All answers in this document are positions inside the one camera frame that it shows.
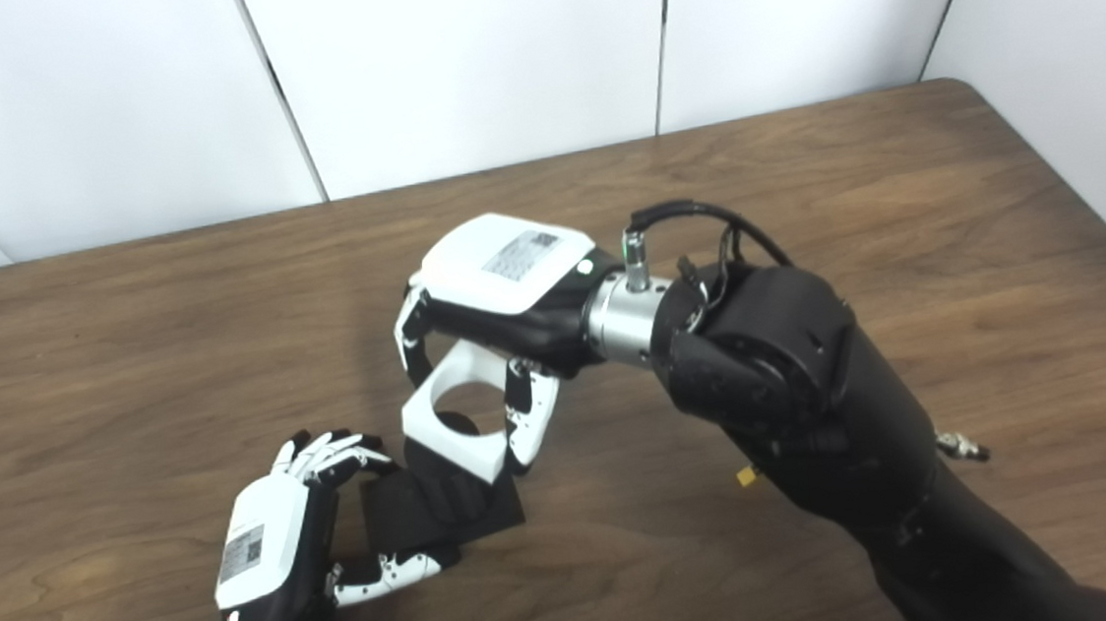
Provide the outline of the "white and black right hand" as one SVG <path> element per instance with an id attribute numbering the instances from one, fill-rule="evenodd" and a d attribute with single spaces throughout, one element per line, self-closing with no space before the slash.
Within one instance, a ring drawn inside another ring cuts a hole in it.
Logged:
<path id="1" fill-rule="evenodd" d="M 405 376 L 406 436 L 479 482 L 538 457 L 560 383 L 602 364 L 589 306 L 622 269 L 586 232 L 486 213 L 444 235 L 406 283 L 393 327 Z M 465 436 L 437 400 L 468 383 L 503 395 L 504 426 Z"/>

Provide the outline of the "white and black left hand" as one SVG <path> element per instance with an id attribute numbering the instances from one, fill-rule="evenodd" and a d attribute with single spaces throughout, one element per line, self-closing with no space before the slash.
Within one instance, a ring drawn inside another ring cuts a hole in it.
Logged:
<path id="1" fill-rule="evenodd" d="M 269 472 L 234 497 L 213 592 L 221 621 L 333 621 L 342 607 L 460 565 L 450 542 L 334 559 L 340 487 L 399 470 L 373 434 L 300 429 L 283 441 Z"/>

